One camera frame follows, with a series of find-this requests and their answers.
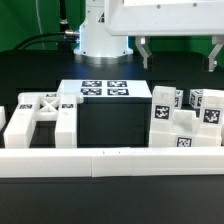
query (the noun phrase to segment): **metal bracket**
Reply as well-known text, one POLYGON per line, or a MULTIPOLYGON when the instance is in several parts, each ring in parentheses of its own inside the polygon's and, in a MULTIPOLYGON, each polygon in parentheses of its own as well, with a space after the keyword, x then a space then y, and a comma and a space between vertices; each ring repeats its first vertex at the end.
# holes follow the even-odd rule
POLYGON ((148 46, 149 40, 150 40, 149 37, 135 38, 135 45, 143 57, 143 66, 145 69, 149 68, 149 59, 150 59, 150 56, 152 55, 152 52, 148 46))
POLYGON ((214 49, 212 50, 211 54, 208 56, 209 59, 209 72, 214 72, 217 61, 215 60, 216 56, 222 49, 224 45, 224 36, 213 36, 212 37, 212 44, 215 45, 214 49))

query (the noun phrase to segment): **white cube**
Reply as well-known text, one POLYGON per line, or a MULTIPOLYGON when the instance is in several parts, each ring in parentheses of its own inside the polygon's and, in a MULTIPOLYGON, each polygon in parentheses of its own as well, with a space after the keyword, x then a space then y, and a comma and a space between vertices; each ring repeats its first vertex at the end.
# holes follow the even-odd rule
POLYGON ((189 104, 194 109, 200 109, 201 108, 202 95, 203 95, 203 90, 202 89, 192 89, 190 91, 189 104))

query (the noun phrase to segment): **white plastic part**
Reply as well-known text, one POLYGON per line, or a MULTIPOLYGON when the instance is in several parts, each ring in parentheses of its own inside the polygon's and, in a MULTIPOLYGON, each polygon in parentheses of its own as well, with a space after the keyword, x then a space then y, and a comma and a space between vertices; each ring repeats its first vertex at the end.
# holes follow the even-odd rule
MULTIPOLYGON (((22 93, 18 96, 18 101, 4 132, 6 148, 29 148, 37 121, 56 121, 56 148, 77 147, 76 95, 22 93)), ((78 102, 83 102, 81 94, 78 94, 78 102)))
POLYGON ((83 97, 152 97, 146 81, 142 80, 62 80, 58 88, 58 94, 78 96, 80 92, 83 97))
POLYGON ((195 111, 174 109, 175 88, 156 86, 149 147, 220 146, 224 92, 203 90, 202 99, 200 117, 197 118, 195 111))
POLYGON ((29 148, 39 109, 38 96, 22 97, 4 132, 5 148, 29 148))
POLYGON ((0 150, 0 178, 208 174, 224 174, 223 148, 0 150))
POLYGON ((0 178, 91 176, 92 155, 88 150, 0 150, 0 178))
POLYGON ((101 150, 92 157, 92 176, 131 176, 132 153, 131 149, 101 150))
POLYGON ((112 35, 223 35, 224 0, 105 0, 112 35))
POLYGON ((117 58, 133 53, 127 37, 113 37, 105 29, 104 0, 86 1, 86 19, 80 26, 76 55, 90 58, 117 58))
POLYGON ((61 96, 55 128, 56 148, 77 148, 77 100, 75 95, 61 96))
POLYGON ((202 95, 203 95, 203 89, 191 89, 189 96, 189 104, 194 109, 201 108, 202 95))
POLYGON ((5 120, 5 108, 0 107, 0 131, 4 127, 5 122, 6 122, 6 120, 5 120))

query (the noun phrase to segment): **white foam block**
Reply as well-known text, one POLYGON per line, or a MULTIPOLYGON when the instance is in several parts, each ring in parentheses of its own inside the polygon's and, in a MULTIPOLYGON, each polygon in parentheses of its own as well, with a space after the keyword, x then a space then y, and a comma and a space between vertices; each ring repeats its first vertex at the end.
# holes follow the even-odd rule
POLYGON ((132 176, 224 173, 222 148, 133 150, 132 176))
POLYGON ((150 131, 149 147, 176 147, 176 134, 150 131))
POLYGON ((153 90, 152 103, 157 105, 175 106, 176 88, 166 86, 155 86, 153 90))
POLYGON ((75 95, 61 96, 55 128, 56 148, 77 148, 77 101, 75 95))
POLYGON ((91 177, 91 170, 88 150, 0 150, 0 178, 91 177))
POLYGON ((6 122, 6 120, 5 120, 5 108, 0 107, 0 131, 4 127, 5 122, 6 122))
POLYGON ((36 126, 35 112, 38 109, 38 96, 21 98, 4 132, 6 148, 29 148, 36 126))
POLYGON ((131 176, 131 149, 105 149, 92 157, 92 176, 131 176))

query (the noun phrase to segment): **white block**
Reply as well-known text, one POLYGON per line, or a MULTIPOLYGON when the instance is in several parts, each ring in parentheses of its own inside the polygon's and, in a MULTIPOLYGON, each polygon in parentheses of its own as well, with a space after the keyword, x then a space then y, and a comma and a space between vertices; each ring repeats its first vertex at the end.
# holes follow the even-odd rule
POLYGON ((199 109, 201 107, 202 95, 203 95, 202 89, 192 89, 190 91, 189 104, 194 109, 199 109))
POLYGON ((221 90, 203 90, 202 108, 224 108, 224 91, 221 90))
POLYGON ((151 98, 146 81, 142 80, 62 80, 58 94, 82 92, 83 97, 151 98))
POLYGON ((150 131, 149 147, 176 147, 176 135, 174 133, 150 131))
POLYGON ((222 138, 220 135, 217 135, 215 137, 196 135, 194 137, 194 147, 221 146, 221 142, 222 138))
POLYGON ((175 96, 175 109, 181 109, 183 102, 183 90, 176 90, 176 96, 175 96))
POLYGON ((221 147, 134 149, 132 176, 224 173, 221 147))
POLYGON ((5 108, 4 107, 0 107, 0 131, 4 127, 5 123, 6 123, 6 120, 5 120, 5 108))
POLYGON ((4 132, 6 148, 29 148, 36 126, 35 113, 39 109, 38 96, 24 96, 4 132))
POLYGON ((196 134, 198 122, 195 111, 174 110, 172 132, 185 135, 196 134))
POLYGON ((0 150, 0 178, 91 176, 92 154, 88 149, 0 150))
POLYGON ((62 95, 55 128, 56 148, 77 148, 77 100, 62 95))
POLYGON ((175 106, 176 88, 155 86, 153 90, 152 104, 175 106))
POLYGON ((92 157, 92 176, 131 176, 131 149, 102 150, 92 157))

